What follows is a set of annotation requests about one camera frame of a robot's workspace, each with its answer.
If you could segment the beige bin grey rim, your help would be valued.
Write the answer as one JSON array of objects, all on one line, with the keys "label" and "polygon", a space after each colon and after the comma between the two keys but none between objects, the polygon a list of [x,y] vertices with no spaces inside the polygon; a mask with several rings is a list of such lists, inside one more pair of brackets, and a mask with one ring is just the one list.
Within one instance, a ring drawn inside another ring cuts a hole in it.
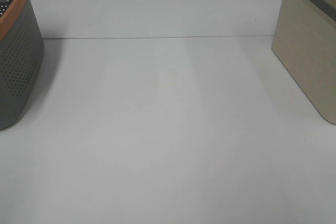
[{"label": "beige bin grey rim", "polygon": [[321,117],[335,124],[335,0],[282,0],[272,51]]}]

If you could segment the grey perforated basket orange rim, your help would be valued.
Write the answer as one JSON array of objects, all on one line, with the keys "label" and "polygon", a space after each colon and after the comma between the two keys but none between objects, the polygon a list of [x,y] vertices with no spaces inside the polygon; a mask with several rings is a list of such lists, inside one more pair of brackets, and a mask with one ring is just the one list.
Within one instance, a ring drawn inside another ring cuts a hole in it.
[{"label": "grey perforated basket orange rim", "polygon": [[21,117],[36,83],[44,42],[30,0],[1,0],[1,129]]}]

